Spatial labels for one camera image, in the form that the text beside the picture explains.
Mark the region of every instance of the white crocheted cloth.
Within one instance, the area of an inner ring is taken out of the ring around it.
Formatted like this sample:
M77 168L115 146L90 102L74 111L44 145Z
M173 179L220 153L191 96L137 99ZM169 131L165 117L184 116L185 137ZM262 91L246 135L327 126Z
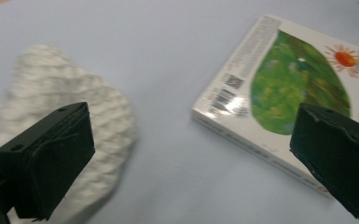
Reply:
M74 66L58 49L34 46L19 56L0 104L0 146L51 111L86 101L96 152L48 223L82 223L114 189L135 128L127 99L100 77ZM11 223L31 223L9 213Z

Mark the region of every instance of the book spine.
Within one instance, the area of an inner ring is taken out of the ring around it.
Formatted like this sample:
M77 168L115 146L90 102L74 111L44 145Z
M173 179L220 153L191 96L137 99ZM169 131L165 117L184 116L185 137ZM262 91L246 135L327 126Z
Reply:
M196 120L197 122L201 123L202 125L206 126L210 130L224 136L227 140L230 142L246 149L250 153L256 155L259 159L262 159L263 161L267 161L271 165L277 167L279 170L284 171L288 175L294 177L296 180L302 182L303 184L309 186L310 188L318 191L322 195L324 195L327 198L332 199L333 196L326 190L326 188L319 183L316 179L314 179L311 174L306 175L303 174L303 172L300 172L298 169L293 168L290 164L287 162L277 158L272 153L268 152L267 150L264 150L255 144L252 144L251 142L247 141L246 139L243 139L239 135L235 134L234 132L228 130L224 126L218 124L213 119L207 118L205 115L203 115L201 112L197 110L192 111L192 118Z

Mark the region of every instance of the gray surface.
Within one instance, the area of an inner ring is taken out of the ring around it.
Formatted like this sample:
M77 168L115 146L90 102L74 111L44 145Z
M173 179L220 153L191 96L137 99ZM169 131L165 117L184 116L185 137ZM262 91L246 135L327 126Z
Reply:
M89 224L357 223L337 202L190 118L255 21L274 14L359 45L359 1L9 1L0 5L0 98L15 56L59 47L133 105L139 139Z

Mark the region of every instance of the book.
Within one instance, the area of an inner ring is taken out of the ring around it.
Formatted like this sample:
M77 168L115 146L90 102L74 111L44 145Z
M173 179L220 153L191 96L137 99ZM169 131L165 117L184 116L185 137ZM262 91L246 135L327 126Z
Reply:
M265 15L192 108L192 118L330 197L289 151L300 103L359 120L359 47Z

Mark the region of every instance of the red sun illustration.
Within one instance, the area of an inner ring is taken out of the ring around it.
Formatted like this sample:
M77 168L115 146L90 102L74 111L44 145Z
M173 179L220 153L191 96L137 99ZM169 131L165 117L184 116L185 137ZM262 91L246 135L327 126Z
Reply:
M359 77L359 62L356 58L356 51L350 48L344 48L342 45L334 46L334 49L326 46L330 51L326 52L329 55L327 60L335 65L339 72L347 70L351 77Z

